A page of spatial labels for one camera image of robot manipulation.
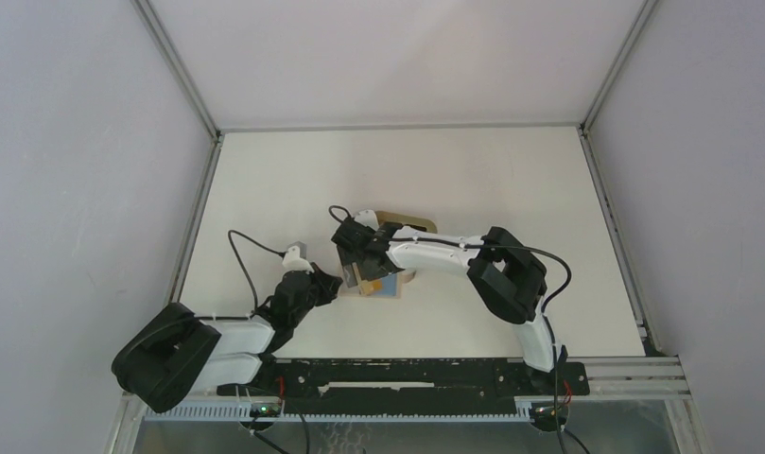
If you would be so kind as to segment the tan wooden tray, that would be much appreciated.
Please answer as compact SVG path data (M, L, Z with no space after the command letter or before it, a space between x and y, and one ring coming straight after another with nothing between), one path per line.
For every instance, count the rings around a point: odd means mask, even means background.
M437 226L435 222L428 218L419 218L388 211L375 211L375 216L379 225L385 223L398 223L404 226L409 226L421 232L427 232L431 234L437 233Z

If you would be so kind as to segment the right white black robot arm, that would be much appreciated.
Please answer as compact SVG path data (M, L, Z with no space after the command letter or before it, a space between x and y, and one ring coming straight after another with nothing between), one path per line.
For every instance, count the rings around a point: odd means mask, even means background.
M371 227L348 217L331 240L355 259L366 280L420 270L468 278L486 308L513 327L531 387L553 393L564 383L564 347L546 315L548 303L571 281L559 256L525 246L496 226L482 236L445 236L398 222Z

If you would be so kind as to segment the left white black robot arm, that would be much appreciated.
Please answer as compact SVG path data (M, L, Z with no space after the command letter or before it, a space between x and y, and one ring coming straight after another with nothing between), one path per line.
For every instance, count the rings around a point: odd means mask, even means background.
M243 384L269 392L277 371L264 359L293 337L315 307L332 303L343 281L313 265L287 271L268 300L248 316L197 315L180 303L163 308L115 356L111 370L123 391L163 413L189 394Z

